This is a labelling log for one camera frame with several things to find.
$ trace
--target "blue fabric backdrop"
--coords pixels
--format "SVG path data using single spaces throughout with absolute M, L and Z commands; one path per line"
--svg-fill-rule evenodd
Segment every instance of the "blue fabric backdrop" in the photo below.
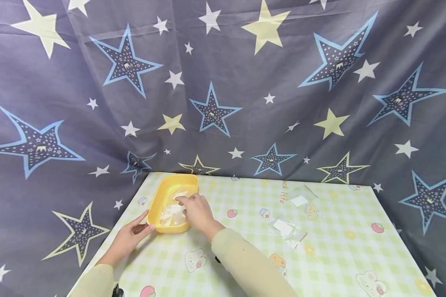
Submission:
M 371 185 L 446 296 L 446 1 L 0 0 L 0 296 L 65 296 L 148 171 Z

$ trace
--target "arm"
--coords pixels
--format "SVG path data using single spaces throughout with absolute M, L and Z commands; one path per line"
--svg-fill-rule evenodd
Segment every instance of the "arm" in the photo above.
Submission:
M 146 210 L 138 218 L 123 226 L 104 256 L 76 284 L 69 297 L 111 297 L 114 291 L 114 267 L 154 231 L 154 225 L 141 225 L 149 213 Z
M 113 290 L 113 266 L 99 264 L 83 275 L 69 297 L 111 297 Z
M 204 196 L 176 198 L 186 207 L 192 227 L 201 231 L 211 250 L 250 297 L 297 297 L 294 289 L 257 248 L 213 218 Z
M 232 229 L 219 231 L 211 250 L 250 297 L 297 297 L 294 289 L 257 248 Z

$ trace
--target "table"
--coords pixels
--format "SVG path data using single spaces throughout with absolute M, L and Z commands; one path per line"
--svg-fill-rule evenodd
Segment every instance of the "table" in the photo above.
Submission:
M 108 249 L 117 231 L 149 207 L 160 180 L 169 174 L 147 176 L 85 272 Z M 300 296 L 435 296 L 368 186 L 198 179 L 200 194 L 210 202 L 215 218 L 277 263 Z M 317 199 L 296 207 L 289 196 L 304 185 Z M 270 219 L 277 215 L 307 232 L 295 249 L 270 228 Z M 186 265 L 190 257 L 200 258 L 202 265 Z M 127 297 L 245 296 L 216 261 L 204 236 L 193 229 L 147 238 L 116 274 Z

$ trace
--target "yellow plastic tray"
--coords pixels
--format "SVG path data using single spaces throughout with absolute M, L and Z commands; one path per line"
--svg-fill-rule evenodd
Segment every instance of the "yellow plastic tray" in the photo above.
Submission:
M 163 226 L 160 224 L 161 213 L 167 205 L 168 200 L 172 199 L 173 194 L 187 192 L 191 196 L 198 192 L 198 178 L 192 174 L 173 174 L 164 177 L 159 184 L 157 193 L 150 204 L 149 214 L 147 215 L 148 224 L 154 224 L 155 230 L 159 233 L 182 233 L 190 228 L 187 221 L 181 225 Z

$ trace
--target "sleeve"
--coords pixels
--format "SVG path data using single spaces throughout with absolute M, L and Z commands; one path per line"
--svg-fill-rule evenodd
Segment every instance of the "sleeve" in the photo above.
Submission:
M 111 297 L 114 290 L 114 269 L 99 264 L 91 268 L 71 292 L 69 297 Z
M 236 231 L 218 232 L 211 250 L 249 297 L 298 297 L 269 259 Z

